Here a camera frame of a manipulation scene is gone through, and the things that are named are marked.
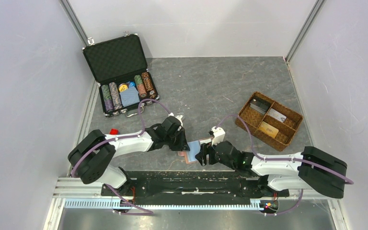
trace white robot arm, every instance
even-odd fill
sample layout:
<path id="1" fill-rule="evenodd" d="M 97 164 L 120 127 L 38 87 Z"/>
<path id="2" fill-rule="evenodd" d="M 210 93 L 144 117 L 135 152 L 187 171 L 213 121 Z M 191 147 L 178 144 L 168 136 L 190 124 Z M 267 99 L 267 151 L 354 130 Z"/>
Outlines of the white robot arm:
<path id="1" fill-rule="evenodd" d="M 146 152 L 168 145 L 172 151 L 189 151 L 182 115 L 169 116 L 161 124 L 144 132 L 125 135 L 104 135 L 94 130 L 69 154 L 68 160 L 84 184 L 99 181 L 114 188 L 122 186 L 127 178 L 121 168 L 109 166 L 112 158 L 133 152 Z"/>
<path id="2" fill-rule="evenodd" d="M 272 194 L 286 189 L 314 189 L 324 196 L 343 197 L 345 180 L 304 161 L 315 162 L 343 176 L 346 175 L 346 163 L 315 147 L 305 147 L 303 152 L 289 155 L 263 155 L 237 150 L 230 142 L 224 141 L 225 131 L 220 127 L 213 127 L 210 134 L 213 139 L 203 143 L 196 155 L 201 165 L 207 161 L 209 164 L 221 163 L 245 177 L 259 177 L 262 194 L 265 191 Z M 112 158 L 152 151 L 164 145 L 172 151 L 190 150 L 181 116 L 170 114 L 161 124 L 126 135 L 104 135 L 94 130 L 69 154 L 68 159 L 83 183 L 99 181 L 118 189 L 126 183 L 127 176 L 121 168 L 109 166 Z"/>
<path id="3" fill-rule="evenodd" d="M 201 152 L 196 155 L 201 165 L 207 161 L 209 164 L 222 163 L 245 176 L 264 178 L 266 185 L 275 191 L 314 189 L 332 198 L 344 195 L 345 180 L 329 171 L 345 176 L 347 164 L 315 147 L 305 147 L 303 152 L 294 154 L 263 155 L 237 150 L 224 141 L 225 131 L 220 127 L 213 127 L 210 134 L 212 141 L 202 144 Z"/>

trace black foam lining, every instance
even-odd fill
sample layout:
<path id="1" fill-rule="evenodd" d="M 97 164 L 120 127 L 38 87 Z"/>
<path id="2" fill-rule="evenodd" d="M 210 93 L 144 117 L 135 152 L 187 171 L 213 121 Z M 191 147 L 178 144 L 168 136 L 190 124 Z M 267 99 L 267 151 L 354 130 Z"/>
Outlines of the black foam lining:
<path id="1" fill-rule="evenodd" d="M 139 36 L 135 34 L 87 46 L 83 52 L 99 83 L 147 68 Z"/>

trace case handle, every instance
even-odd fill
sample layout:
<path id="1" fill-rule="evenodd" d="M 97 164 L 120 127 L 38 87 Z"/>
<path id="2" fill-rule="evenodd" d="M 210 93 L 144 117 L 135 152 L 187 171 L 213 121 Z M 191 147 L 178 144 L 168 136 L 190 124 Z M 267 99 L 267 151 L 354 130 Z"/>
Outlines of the case handle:
<path id="1" fill-rule="evenodd" d="M 140 108 L 141 108 L 140 113 L 143 113 L 145 111 L 145 105 L 141 104 Z M 128 115 L 128 112 L 126 111 L 124 114 L 125 114 L 126 117 L 131 117 L 131 116 L 139 114 L 139 111 L 137 111 L 135 113 L 132 113 L 132 114 L 129 114 L 129 115 Z"/>

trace blue poker chip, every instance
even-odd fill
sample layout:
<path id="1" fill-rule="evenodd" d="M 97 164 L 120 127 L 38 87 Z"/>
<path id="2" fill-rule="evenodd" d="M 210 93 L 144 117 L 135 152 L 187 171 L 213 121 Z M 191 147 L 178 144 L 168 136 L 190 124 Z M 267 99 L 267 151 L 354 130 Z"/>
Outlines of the blue poker chip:
<path id="1" fill-rule="evenodd" d="M 129 84 L 127 85 L 128 88 L 132 88 L 135 87 L 135 83 L 133 81 L 129 82 Z"/>

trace poker chip case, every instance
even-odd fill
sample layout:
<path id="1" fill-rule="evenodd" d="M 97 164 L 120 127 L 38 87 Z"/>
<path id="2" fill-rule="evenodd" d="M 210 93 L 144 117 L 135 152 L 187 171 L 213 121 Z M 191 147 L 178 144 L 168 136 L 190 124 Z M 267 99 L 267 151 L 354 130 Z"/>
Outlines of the poker chip case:
<path id="1" fill-rule="evenodd" d="M 90 45 L 82 49 L 82 52 L 98 84 L 103 114 L 106 117 L 119 114 L 125 114 L 127 117 L 130 117 L 138 113 L 129 114 L 129 111 L 137 110 L 139 102 L 128 106 L 122 106 L 121 108 L 115 108 L 112 111 L 109 109 L 107 110 L 108 107 L 105 107 L 104 94 L 101 87 L 109 85 L 112 82 L 120 86 L 127 82 L 135 82 L 136 75 L 140 75 L 142 78 L 146 76 L 149 79 L 146 79 L 147 85 L 145 85 L 148 86 L 151 84 L 153 88 L 145 97 L 138 96 L 139 101 L 145 98 L 152 98 L 154 100 L 160 99 L 153 78 L 148 71 L 148 64 L 143 52 L 143 47 L 137 34 L 125 35 L 100 43 L 94 43 L 90 38 L 89 44 Z M 147 101 L 140 105 L 142 112 L 148 104 L 152 104 L 152 102 Z"/>

